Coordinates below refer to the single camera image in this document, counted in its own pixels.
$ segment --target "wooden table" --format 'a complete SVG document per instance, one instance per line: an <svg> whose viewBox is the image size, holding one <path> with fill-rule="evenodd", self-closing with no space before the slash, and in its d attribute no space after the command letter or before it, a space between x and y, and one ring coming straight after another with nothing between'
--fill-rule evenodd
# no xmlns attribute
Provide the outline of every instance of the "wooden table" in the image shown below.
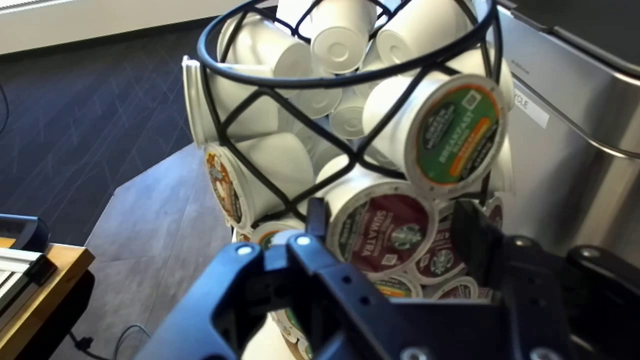
<svg viewBox="0 0 640 360"><path fill-rule="evenodd" d="M0 249L11 249L13 243L13 238L0 238ZM17 359L28 347L94 261L86 249L65 245L51 245L46 257L58 270L23 305L11 325L0 331L3 360Z"/></svg>

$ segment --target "stainless steel appliance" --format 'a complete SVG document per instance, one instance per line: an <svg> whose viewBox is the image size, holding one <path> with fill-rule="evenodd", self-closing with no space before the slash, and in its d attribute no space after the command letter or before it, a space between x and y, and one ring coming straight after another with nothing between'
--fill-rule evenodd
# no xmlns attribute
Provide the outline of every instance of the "stainless steel appliance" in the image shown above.
<svg viewBox="0 0 640 360"><path fill-rule="evenodd" d="M639 15L633 0L502 2L516 80L508 233L640 264Z"/></svg>

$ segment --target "dark carpet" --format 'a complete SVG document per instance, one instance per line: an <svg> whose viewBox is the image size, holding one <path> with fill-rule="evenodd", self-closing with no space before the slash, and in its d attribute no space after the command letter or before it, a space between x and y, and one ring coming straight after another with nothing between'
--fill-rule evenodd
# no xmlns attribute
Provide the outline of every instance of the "dark carpet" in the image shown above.
<svg viewBox="0 0 640 360"><path fill-rule="evenodd" d="M3 56L0 213L85 245L120 185L190 144L181 61L205 24Z"/></svg>

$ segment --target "wire frame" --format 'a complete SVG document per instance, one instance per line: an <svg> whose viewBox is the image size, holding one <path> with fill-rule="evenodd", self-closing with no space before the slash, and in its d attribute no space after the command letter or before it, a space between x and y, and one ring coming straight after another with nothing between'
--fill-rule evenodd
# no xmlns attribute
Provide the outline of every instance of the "wire frame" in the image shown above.
<svg viewBox="0 0 640 360"><path fill-rule="evenodd" d="M304 20L312 15L312 10L316 6L323 5L323 0L314 0L310 5L310 9L302 15L302 18L298 20L298 24L288 24L281 18L276 18L275 9L262 9L261 5L266 0L248 0L236 9L232 9L230 12L218 16L217 20L212 20L200 34L198 38L198 61L205 65L203 67L203 88L205 88L205 96L206 96L206 107L212 114L212 122L214 128L218 133L218 142L220 147L227 147L236 158L238 163L257 179L261 180L281 203L282 209L276 213L270 213L262 218L257 218L253 229L261 227L262 223L270 223L276 218L282 218L287 214L297 216L298 221L306 223L306 216L298 211L298 205L316 197L321 191L328 189L333 183L341 180L342 176L347 176L354 167L362 167L370 172L379 172L382 176L388 179L398 179L405 180L405 174L392 168L385 168L380 164L374 164L367 158L367 152L370 151L372 142L380 136L380 133L395 120L395 116L403 110L403 107L409 103L409 99L414 95L414 90L418 88L418 84L435 71L444 72L449 77L460 74L458 71L446 67L446 63L451 63L453 59L460 56L467 51L479 48L483 51L483 63L485 63L485 77L492 78L497 84L501 84L501 72L502 72L502 26L501 26L501 18L498 18L498 6L497 0L489 0L489 12L485 15L485 18L476 18L476 15L472 12L472 9L465 2L465 0L454 0L458 5L458 9L463 10L463 15L471 20L472 29L453 41L451 44L412 59L409 63L403 65L395 65L395 67L387 67L380 71L369 71L369 72L353 72L353 74L345 74L345 77L335 77L335 78L261 78L261 77L253 77L253 74L243 74L243 72L234 72L229 67L225 67L225 61L232 48L232 44L236 43L240 29L244 24L244 20L255 15L261 16L264 20L270 20L275 24L284 26L293 36L297 36L298 41L310 44L310 38L306 34L300 32ZM406 9L406 5L411 5L412 0L400 0L398 9L388 9L387 5L382 5L380 0L370 0L372 5L379 6L379 20L382 18L382 23L379 23L379 26L370 32L369 41L370 46L376 41L379 32L398 15ZM218 43L220 43L220 34L223 29L229 23L236 23L229 34L229 41L223 48L223 54L218 54ZM491 30L494 32L494 59L489 52L489 36ZM225 118L220 116L220 108L217 107L210 82L208 82L208 74L217 74L223 77L230 82L238 82L238 84L246 84L246 87L255 87L255 90L234 108L230 110ZM326 131L323 124L319 124L314 118L306 116L297 105L293 105L282 92L284 90L312 90L312 88L347 88L347 87L360 87L360 84L370 84L370 82L379 82L379 80L387 80L398 74L406 74L406 72L414 72L414 78L411 80L411 84L405 88L405 92L400 95L400 99L392 105L392 108L379 120L379 124L364 134L364 138L360 138L359 142L347 142L341 136L333 134L330 131ZM264 176L264 172L238 148L238 142L232 141L229 136L229 131L232 124L238 122L238 118L261 99L270 99L275 101L282 110L287 110L297 122L300 122L306 131L310 131L312 134L316 134L319 138L323 138L325 142L328 142L330 147L335 147L336 151L341 151L342 154L348 157L348 164L342 167L339 172L335 172L333 176L325 179L323 183L302 191L297 197L287 197L287 192L275 185L268 176ZM486 203L489 199L489 176L483 180L483 189L479 194L465 194L465 199L479 199L480 205Z"/></svg>

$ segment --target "gray floor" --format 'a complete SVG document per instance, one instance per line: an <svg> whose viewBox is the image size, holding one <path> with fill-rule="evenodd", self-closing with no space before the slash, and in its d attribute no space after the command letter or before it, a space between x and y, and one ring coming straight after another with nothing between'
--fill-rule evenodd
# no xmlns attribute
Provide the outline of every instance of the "gray floor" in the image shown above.
<svg viewBox="0 0 640 360"><path fill-rule="evenodd" d="M120 187L98 221L88 249L97 255L97 289L79 336L110 359L133 322L155 331L217 251L230 240L208 189L203 154L188 147ZM120 359L143 345L133 336ZM54 359L86 359L67 341Z"/></svg>

